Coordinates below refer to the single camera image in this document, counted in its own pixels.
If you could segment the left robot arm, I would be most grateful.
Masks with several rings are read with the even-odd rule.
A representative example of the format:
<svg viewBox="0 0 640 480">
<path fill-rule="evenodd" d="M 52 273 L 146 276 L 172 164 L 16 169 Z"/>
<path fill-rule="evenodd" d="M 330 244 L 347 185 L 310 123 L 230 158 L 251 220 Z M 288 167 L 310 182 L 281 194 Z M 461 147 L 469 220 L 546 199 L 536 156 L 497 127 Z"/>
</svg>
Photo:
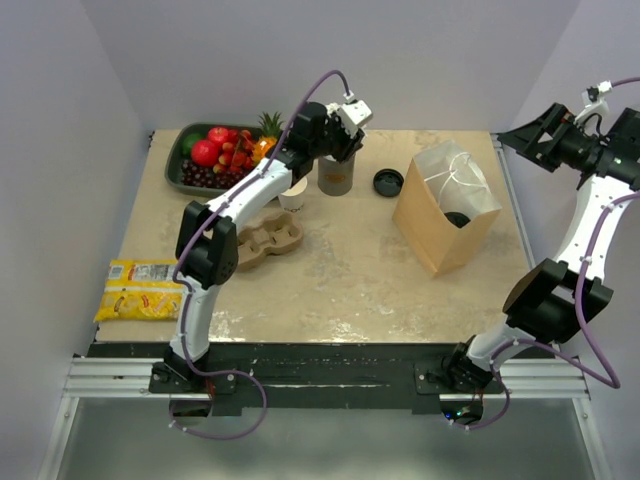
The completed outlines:
<svg viewBox="0 0 640 480">
<path fill-rule="evenodd" d="M 207 380 L 208 332 L 221 286 L 238 262 L 238 231 L 278 195 L 299 183 L 315 160 L 350 160 L 361 148 L 372 111 L 362 100 L 323 105 L 306 101 L 278 143 L 255 169 L 226 193 L 184 210 L 176 246 L 174 280 L 184 288 L 176 331 L 152 377 L 200 390 Z"/>
</svg>

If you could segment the brown paper bag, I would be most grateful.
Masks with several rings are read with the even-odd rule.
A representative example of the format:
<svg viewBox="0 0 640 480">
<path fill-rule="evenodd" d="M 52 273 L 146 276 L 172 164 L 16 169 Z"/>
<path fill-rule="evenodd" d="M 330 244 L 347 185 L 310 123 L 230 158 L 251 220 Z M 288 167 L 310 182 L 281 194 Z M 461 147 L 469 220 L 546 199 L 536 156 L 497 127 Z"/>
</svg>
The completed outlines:
<svg viewBox="0 0 640 480">
<path fill-rule="evenodd" d="M 449 140 L 412 158 L 392 220 L 433 277 L 468 264 L 479 251 L 502 205 L 469 151 Z M 461 212 L 459 229 L 444 216 Z"/>
</svg>

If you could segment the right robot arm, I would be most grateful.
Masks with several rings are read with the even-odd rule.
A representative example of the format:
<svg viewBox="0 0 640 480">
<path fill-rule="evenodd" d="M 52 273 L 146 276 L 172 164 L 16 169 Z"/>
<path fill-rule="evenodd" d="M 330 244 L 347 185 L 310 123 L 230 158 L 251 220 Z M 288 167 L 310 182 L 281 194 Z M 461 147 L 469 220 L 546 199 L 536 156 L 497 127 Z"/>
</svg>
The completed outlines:
<svg viewBox="0 0 640 480">
<path fill-rule="evenodd" d="M 443 384 L 459 393 L 485 388 L 518 353 L 550 350 L 577 333 L 589 343 L 588 323 L 611 301 L 604 284 L 611 241 L 627 206 L 639 196 L 639 113 L 625 109 L 606 134 L 588 132 L 592 110 L 573 115 L 555 103 L 541 116 L 498 134 L 503 145 L 553 172 L 580 174 L 573 218 L 551 258 L 512 289 L 497 327 L 456 346 L 441 365 Z"/>
</svg>

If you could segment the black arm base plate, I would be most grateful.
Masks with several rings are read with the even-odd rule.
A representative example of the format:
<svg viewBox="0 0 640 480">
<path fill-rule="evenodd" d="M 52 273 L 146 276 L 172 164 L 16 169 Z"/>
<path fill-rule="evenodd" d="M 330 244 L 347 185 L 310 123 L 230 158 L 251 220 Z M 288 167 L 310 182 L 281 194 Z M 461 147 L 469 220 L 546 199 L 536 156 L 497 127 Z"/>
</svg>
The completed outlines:
<svg viewBox="0 0 640 480">
<path fill-rule="evenodd" d="M 246 409 L 438 411 L 445 396 L 515 394 L 524 381 L 519 355 L 501 377 L 465 372 L 468 363 L 452 343 L 221 343 L 213 342 L 195 366 L 215 372 L 204 379 L 168 345 L 99 342 L 91 358 L 147 360 L 148 389 L 167 395 L 179 417 L 239 416 Z"/>
</svg>

